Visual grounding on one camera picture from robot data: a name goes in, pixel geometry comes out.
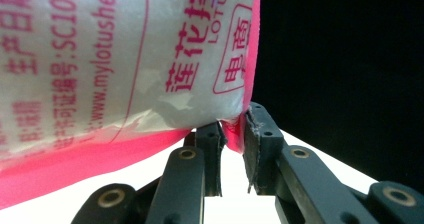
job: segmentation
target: pink plastic bag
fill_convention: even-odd
[[[259,0],[2,0],[0,34],[0,208],[148,158],[214,120],[243,151]]]

